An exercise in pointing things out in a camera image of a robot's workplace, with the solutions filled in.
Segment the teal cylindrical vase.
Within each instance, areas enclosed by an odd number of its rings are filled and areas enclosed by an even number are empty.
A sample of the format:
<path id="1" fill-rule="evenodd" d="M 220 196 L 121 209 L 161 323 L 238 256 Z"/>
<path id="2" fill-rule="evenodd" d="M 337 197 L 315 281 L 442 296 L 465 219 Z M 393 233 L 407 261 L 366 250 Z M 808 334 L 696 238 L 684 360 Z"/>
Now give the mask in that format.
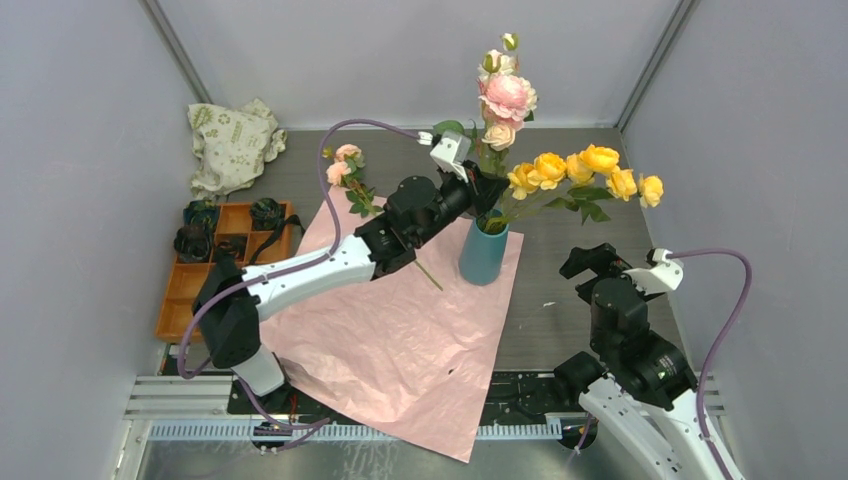
<path id="1" fill-rule="evenodd" d="M 509 224 L 500 210 L 471 221 L 459 261 L 461 277 L 476 286 L 493 283 L 500 275 Z"/>

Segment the large pink peony stem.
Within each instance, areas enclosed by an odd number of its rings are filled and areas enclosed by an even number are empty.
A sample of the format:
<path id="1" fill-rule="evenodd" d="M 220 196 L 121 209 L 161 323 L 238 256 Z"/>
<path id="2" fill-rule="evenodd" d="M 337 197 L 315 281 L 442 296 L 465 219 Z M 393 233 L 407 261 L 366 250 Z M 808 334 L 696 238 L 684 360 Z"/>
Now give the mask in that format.
<path id="1" fill-rule="evenodd" d="M 488 127 L 496 123 L 509 124 L 517 130 L 517 139 L 520 130 L 533 118 L 538 95 L 531 82 L 517 74 L 494 75 L 485 81 L 478 79 L 478 87 L 483 126 L 476 127 L 467 133 L 461 124 L 455 121 L 444 121 L 434 127 L 434 134 L 452 130 L 465 135 L 472 141 L 468 154 L 474 153 L 480 159 L 480 141 Z M 438 167 L 437 172 L 443 180 L 454 178 L 462 181 L 451 173 L 442 172 Z M 509 179 L 514 188 L 534 189 L 541 181 L 539 169 L 534 161 L 520 163 L 510 170 L 506 168 L 506 174 L 503 177 Z"/>

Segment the small peach rose stem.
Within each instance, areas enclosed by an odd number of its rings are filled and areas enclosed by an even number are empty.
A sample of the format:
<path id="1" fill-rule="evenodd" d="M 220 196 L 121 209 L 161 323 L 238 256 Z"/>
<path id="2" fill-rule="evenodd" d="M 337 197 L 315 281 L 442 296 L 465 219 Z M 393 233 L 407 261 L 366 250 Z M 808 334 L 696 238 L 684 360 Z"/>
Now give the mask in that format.
<path id="1" fill-rule="evenodd" d="M 488 127 L 480 141 L 480 160 L 485 172 L 498 176 L 506 174 L 505 159 L 516 139 L 517 130 L 509 124 L 496 123 Z"/>

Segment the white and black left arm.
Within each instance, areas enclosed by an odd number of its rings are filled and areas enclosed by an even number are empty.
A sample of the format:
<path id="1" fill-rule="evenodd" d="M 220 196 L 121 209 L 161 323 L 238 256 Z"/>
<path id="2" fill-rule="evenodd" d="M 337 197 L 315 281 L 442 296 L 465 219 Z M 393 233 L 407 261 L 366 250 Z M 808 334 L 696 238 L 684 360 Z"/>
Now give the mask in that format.
<path id="1" fill-rule="evenodd" d="M 378 216 L 328 247 L 274 264 L 217 263 L 192 305 L 211 363 L 231 370 L 265 411 L 285 409 L 292 388 L 276 355 L 262 344 L 261 322 L 324 292 L 401 270 L 461 215 L 491 211 L 510 185 L 470 160 L 441 178 L 441 185 L 427 177 L 405 178 Z"/>

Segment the pink wrapping paper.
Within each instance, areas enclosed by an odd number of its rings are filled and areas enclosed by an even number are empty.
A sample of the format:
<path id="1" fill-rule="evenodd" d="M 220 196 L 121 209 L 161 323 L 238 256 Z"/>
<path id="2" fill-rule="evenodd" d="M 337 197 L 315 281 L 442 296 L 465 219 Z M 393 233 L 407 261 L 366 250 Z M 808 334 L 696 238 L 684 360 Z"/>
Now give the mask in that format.
<path id="1" fill-rule="evenodd" d="M 356 422 L 468 462 L 524 240 L 510 233 L 498 278 L 476 286 L 458 270 L 470 226 L 455 221 L 395 274 L 262 322 L 291 384 Z"/>

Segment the black printed ribbon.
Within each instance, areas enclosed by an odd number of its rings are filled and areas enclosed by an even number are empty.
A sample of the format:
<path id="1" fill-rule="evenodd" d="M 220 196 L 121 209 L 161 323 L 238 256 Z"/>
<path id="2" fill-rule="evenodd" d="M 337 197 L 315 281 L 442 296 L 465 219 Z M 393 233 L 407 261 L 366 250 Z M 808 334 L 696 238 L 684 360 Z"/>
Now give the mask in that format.
<path id="1" fill-rule="evenodd" d="M 274 228 L 271 230 L 271 234 L 254 251 L 254 253 L 250 257 L 250 260 L 248 261 L 248 265 L 256 265 L 258 260 L 259 260 L 259 257 L 268 248 L 270 248 L 274 243 L 276 243 L 278 240 L 281 239 L 281 237 L 284 234 L 284 231 L 289 226 L 294 226 L 294 227 L 299 228 L 301 234 L 304 234 L 305 231 L 306 231 L 304 225 L 301 222 L 300 217 L 297 214 L 292 214 L 292 215 L 290 215 L 286 218 L 282 218 L 282 217 L 278 218 L 276 223 L 275 223 Z"/>

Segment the white rose stem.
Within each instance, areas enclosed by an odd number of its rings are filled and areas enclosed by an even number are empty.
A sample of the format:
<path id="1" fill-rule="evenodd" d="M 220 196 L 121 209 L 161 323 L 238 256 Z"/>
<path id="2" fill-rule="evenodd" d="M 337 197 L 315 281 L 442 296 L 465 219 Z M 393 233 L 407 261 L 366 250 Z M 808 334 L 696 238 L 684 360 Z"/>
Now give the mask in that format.
<path id="1" fill-rule="evenodd" d="M 500 36 L 501 48 L 487 51 L 478 66 L 478 79 L 488 80 L 494 75 L 515 75 L 520 71 L 516 51 L 520 44 L 517 33 L 504 33 Z"/>

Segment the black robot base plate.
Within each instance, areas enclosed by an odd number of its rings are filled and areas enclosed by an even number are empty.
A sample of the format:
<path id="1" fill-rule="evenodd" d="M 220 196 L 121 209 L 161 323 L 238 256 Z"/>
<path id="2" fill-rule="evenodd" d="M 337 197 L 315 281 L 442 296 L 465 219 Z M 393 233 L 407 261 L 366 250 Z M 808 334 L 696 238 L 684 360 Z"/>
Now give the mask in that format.
<path id="1" fill-rule="evenodd" d="M 360 423 L 290 385 L 261 397 L 259 403 L 267 413 L 299 423 L 324 418 L 340 425 Z M 529 426 L 553 420 L 566 430 L 588 427 L 595 431 L 599 426 L 597 419 L 590 420 L 582 407 L 563 396 L 561 382 L 553 372 L 539 370 L 497 370 L 491 375 L 481 407 L 465 408 L 457 398 L 442 395 L 434 408 L 413 417 L 465 423 L 475 420 L 479 426 Z"/>

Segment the yellow rose stem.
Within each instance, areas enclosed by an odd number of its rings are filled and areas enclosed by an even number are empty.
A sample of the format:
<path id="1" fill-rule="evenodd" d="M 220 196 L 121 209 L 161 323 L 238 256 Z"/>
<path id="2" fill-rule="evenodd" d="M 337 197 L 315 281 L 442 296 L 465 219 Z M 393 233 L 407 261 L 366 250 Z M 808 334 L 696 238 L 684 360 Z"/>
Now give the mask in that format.
<path id="1" fill-rule="evenodd" d="M 499 165 L 496 171 L 505 175 L 509 186 L 495 210 L 477 221 L 487 234 L 549 210 L 576 213 L 581 222 L 603 223 L 610 220 L 602 206 L 606 201 L 636 201 L 645 209 L 655 208 L 665 193 L 659 176 L 624 168 L 617 150 L 594 144 L 566 157 L 541 153 L 510 170 Z"/>

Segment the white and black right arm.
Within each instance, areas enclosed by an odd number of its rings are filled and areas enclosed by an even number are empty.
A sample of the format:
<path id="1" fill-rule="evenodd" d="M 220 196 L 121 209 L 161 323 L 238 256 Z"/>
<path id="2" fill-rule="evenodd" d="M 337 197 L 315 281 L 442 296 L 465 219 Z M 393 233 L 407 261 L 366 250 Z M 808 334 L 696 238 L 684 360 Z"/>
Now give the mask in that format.
<path id="1" fill-rule="evenodd" d="M 682 283 L 687 256 L 656 248 L 636 268 L 608 243 L 571 250 L 560 274 L 595 275 L 575 288 L 590 307 L 590 349 L 555 368 L 555 396 L 598 421 L 654 479 L 741 479 L 707 414 L 709 368 L 694 372 L 648 320 L 649 301 Z"/>

